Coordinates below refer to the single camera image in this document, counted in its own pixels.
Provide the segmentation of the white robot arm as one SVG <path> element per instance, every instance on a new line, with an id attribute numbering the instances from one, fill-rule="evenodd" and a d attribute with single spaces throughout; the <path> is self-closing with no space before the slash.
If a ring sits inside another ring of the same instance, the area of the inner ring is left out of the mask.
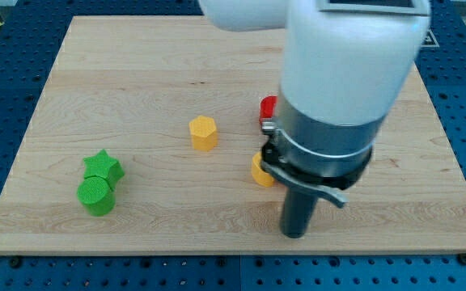
<path id="1" fill-rule="evenodd" d="M 281 231 L 299 238 L 320 199 L 337 207 L 371 160 L 379 128 L 430 26 L 426 0 L 200 0 L 231 32 L 286 32 L 261 168 L 284 184 Z"/>

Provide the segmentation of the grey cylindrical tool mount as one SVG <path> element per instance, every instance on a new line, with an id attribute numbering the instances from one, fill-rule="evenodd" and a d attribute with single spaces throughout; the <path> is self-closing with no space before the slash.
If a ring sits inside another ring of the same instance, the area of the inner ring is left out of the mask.
<path id="1" fill-rule="evenodd" d="M 291 192 L 342 208 L 348 202 L 343 191 L 358 181 L 371 160 L 386 117 L 334 124 L 299 109 L 280 91 L 273 116 L 262 120 L 268 140 L 261 150 L 261 168 Z"/>

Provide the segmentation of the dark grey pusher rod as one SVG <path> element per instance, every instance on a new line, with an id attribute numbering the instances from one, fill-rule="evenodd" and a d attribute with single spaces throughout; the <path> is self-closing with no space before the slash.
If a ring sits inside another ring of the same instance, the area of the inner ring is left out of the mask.
<path id="1" fill-rule="evenodd" d="M 291 190 L 286 191 L 280 219 L 281 232 L 289 238 L 305 235 L 318 197 Z"/>

